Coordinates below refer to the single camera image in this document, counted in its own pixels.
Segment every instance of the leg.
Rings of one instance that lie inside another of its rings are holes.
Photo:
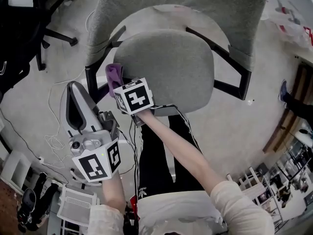
[[[313,105],[306,105],[297,99],[294,99],[289,93],[286,93],[283,97],[287,103],[289,110],[293,111],[295,115],[300,118],[304,118],[308,121],[309,125],[313,123]]]
[[[39,46],[39,51],[36,54],[36,60],[37,60],[38,70],[44,71],[46,68],[46,65],[43,64],[41,60],[41,46]]]
[[[169,116],[168,119],[170,121],[170,128],[196,147],[192,136],[189,133],[189,129],[185,125],[181,116]],[[176,173],[175,188],[177,191],[204,190],[194,176],[192,176],[175,158],[174,163]]]
[[[69,42],[69,44],[71,46],[74,46],[78,43],[78,40],[76,37],[74,38],[70,38],[70,37],[67,37],[65,35],[62,35],[58,32],[55,32],[53,30],[50,30],[50,29],[45,29],[45,35],[46,36],[49,36],[49,37],[54,37],[54,38],[57,38],[57,39],[60,39],[62,41],[66,41],[66,42]]]
[[[35,188],[34,188],[34,192],[36,194],[36,203],[37,204],[39,203],[40,195],[41,195],[41,192],[43,190],[43,187],[44,187],[44,184],[45,184],[45,181],[46,181],[46,177],[47,177],[46,174],[40,173],[39,174],[39,178],[38,178],[38,180],[36,182],[36,185],[35,185]]]
[[[143,149],[139,161],[139,199],[172,192],[174,183],[162,141],[147,125],[141,127],[141,133]]]
[[[33,212],[33,218],[40,219],[44,213],[48,210],[54,193],[58,190],[58,185],[51,184],[51,186],[47,189],[44,196],[38,200],[38,204],[36,204],[35,210]]]

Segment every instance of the person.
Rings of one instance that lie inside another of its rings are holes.
[[[271,216],[235,182],[226,181],[211,168],[180,116],[170,116],[168,128],[150,110],[137,115],[146,124],[141,130],[139,160],[139,234],[211,235],[214,229],[210,221],[217,213],[231,234],[274,234]],[[174,155],[175,183],[163,144]],[[102,186],[105,205],[91,207],[88,234],[121,235],[126,201],[119,174],[104,180]]]
[[[36,195],[36,205],[33,212],[30,213],[31,218],[28,219],[28,222],[23,222],[23,210],[22,206],[18,207],[17,219],[18,219],[18,228],[22,233],[26,232],[26,229],[29,231],[36,231],[41,227],[46,219],[49,217],[48,208],[51,204],[54,193],[58,190],[58,187],[62,187],[62,184],[52,180],[51,186],[45,191],[45,194],[40,198],[41,192],[43,190],[44,184],[46,182],[47,174],[41,172],[39,178],[34,187],[34,193]]]
[[[292,194],[290,190],[291,182],[288,183],[288,186],[284,186],[277,192],[277,200],[282,201],[282,208],[286,207],[286,204],[291,200]]]
[[[296,116],[305,119],[313,130],[313,105],[307,105],[293,98],[287,91],[287,82],[283,80],[279,92],[279,100],[287,104],[287,108]]]

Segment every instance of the white sleeve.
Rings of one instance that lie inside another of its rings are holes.
[[[123,235],[124,216],[106,205],[92,206],[88,235]]]
[[[273,235],[271,216],[255,205],[235,182],[223,181],[211,192],[211,200],[229,227],[232,235]]]

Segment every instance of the adidas logo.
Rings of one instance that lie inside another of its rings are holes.
[[[146,189],[146,187],[139,189],[139,193],[138,193],[139,198],[143,198],[144,195],[147,195],[147,193],[144,191],[145,189]]]

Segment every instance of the gray floor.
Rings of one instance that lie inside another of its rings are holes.
[[[1,104],[6,118],[12,121],[34,153],[45,158],[46,163],[58,161],[45,141],[45,135],[56,135],[58,130],[58,122],[47,106],[49,89],[53,83],[73,79],[83,70],[84,48],[88,36],[85,21],[96,3],[97,0],[75,0],[72,3],[66,2],[56,11],[49,28],[77,37],[79,44],[70,47],[67,43],[45,37],[51,44],[50,48],[42,51],[47,69],[38,71],[36,60],[32,60],[29,76],[10,90]],[[173,6],[147,8],[131,15],[123,24],[127,26],[127,31],[122,39],[141,31],[156,28],[183,30],[184,26],[188,25],[224,48],[227,48],[228,44],[227,38],[212,20],[187,8]],[[284,110],[283,105],[277,100],[281,81],[286,79],[292,85],[294,80],[297,60],[285,53],[283,43],[275,33],[267,30],[263,22],[260,22],[258,27],[255,53],[255,69],[246,101],[214,90],[206,107],[188,114],[195,138],[205,157],[223,176],[230,173],[236,178],[249,166],[256,166],[265,158],[262,148]],[[112,57],[113,53],[105,64],[111,62]],[[239,75],[223,59],[215,55],[214,63],[217,79],[238,84]],[[104,69],[101,69],[99,74],[103,75]],[[78,80],[84,77],[85,74],[82,74]],[[50,105],[57,116],[65,85],[55,85],[51,90]],[[121,129],[128,132],[130,117],[119,113],[112,98],[104,98],[98,106],[101,110],[112,110]],[[3,132],[14,149],[24,152],[33,159],[23,141],[7,122],[5,124]],[[68,138],[62,127],[58,137],[66,146],[63,150],[55,150],[56,153],[61,158],[70,155]],[[133,155],[127,145],[122,145],[121,153],[120,172],[124,172],[132,167]],[[170,155],[168,158],[169,166],[173,167],[173,158]],[[71,182],[69,173],[69,169],[73,167],[71,157],[65,158],[64,164],[65,169],[54,169],[64,174]],[[62,163],[56,163],[55,166],[62,166]],[[46,167],[41,167],[40,170],[45,170],[64,181],[61,176]],[[127,197],[133,193],[133,178],[131,172],[123,175]]]

